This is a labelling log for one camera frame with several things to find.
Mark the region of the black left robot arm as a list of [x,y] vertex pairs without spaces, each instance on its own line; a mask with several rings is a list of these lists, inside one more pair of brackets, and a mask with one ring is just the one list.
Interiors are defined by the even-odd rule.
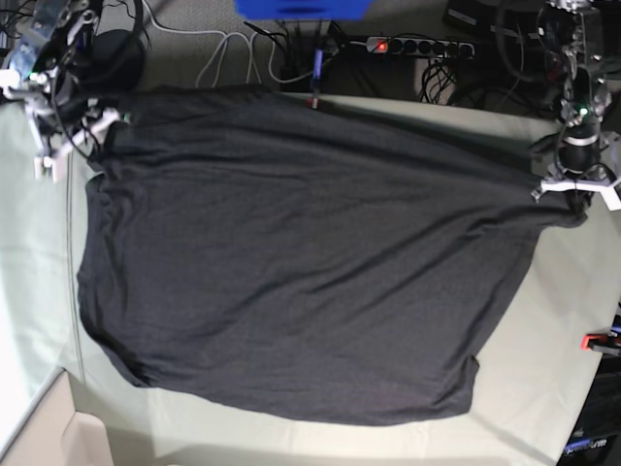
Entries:
[[601,12],[591,1],[548,1],[538,17],[546,52],[561,65],[561,129],[551,147],[547,176],[532,191],[538,201],[563,193],[581,213],[598,194],[611,212],[620,210],[620,136],[604,132],[605,112],[612,103],[608,89]]

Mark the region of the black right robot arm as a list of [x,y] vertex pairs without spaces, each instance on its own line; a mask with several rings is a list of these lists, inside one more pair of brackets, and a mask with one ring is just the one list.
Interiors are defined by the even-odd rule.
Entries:
[[2,96],[25,112],[38,179],[62,180],[73,152],[87,157],[84,145],[100,149],[113,125],[131,121],[116,103],[144,65],[145,8],[134,2],[130,29],[99,35],[104,9],[102,1],[36,2],[2,63]]

